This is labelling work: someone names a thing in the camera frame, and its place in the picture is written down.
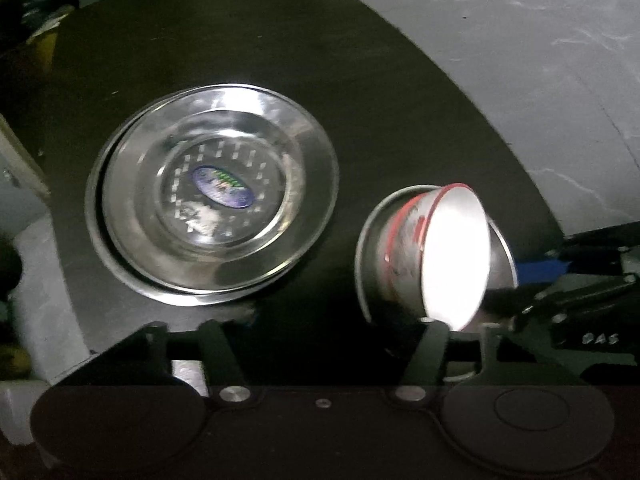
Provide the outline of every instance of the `blue object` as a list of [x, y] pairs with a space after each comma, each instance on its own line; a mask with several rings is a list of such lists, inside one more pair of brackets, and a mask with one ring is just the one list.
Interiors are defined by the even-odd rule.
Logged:
[[553, 283], [560, 276], [566, 274], [568, 267], [568, 262], [542, 260], [540, 262], [516, 263], [516, 272], [518, 273], [518, 282], [521, 285]]

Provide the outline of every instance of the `table top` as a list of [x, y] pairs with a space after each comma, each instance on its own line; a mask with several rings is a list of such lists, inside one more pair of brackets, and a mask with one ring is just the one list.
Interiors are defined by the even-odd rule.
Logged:
[[[87, 177], [139, 108], [225, 82], [284, 94], [322, 124], [340, 167], [337, 205], [306, 257], [260, 293], [223, 306], [157, 303], [121, 284], [95, 254], [84, 220]], [[58, 250], [95, 351], [147, 322], [191, 330], [237, 319], [226, 330], [254, 382], [380, 383], [394, 365], [362, 319], [353, 257], [367, 215], [386, 195], [464, 182], [517, 258], [562, 239], [527, 173], [469, 99], [357, 0], [104, 0], [63, 21], [43, 106]]]

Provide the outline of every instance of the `stacked plates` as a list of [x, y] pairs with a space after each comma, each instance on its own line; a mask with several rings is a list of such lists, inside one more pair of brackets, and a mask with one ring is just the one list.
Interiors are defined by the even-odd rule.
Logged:
[[271, 283], [319, 237], [338, 168], [322, 127], [284, 96], [217, 85], [127, 121], [86, 193], [92, 242], [134, 290], [163, 303], [235, 300]]

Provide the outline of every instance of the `silver bolt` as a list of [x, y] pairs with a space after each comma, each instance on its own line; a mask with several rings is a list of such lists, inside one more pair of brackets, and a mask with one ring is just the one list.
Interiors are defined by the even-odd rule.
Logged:
[[566, 319], [566, 314], [561, 312], [560, 314], [556, 314], [551, 318], [552, 323], [562, 323]]
[[251, 392], [244, 386], [227, 386], [220, 390], [220, 398], [225, 402], [244, 402], [251, 397]]
[[398, 386], [396, 397], [405, 402], [419, 402], [427, 396], [427, 392], [420, 386]]
[[318, 399], [316, 400], [316, 406], [318, 408], [330, 408], [331, 407], [331, 401], [329, 399]]

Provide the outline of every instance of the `gray floor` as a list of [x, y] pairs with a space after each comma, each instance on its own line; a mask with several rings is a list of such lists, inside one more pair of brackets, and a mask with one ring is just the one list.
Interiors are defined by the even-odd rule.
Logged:
[[[469, 95], [565, 234], [640, 220], [640, 0], [363, 1]], [[55, 381], [88, 351], [49, 219], [16, 242], [18, 328]]]

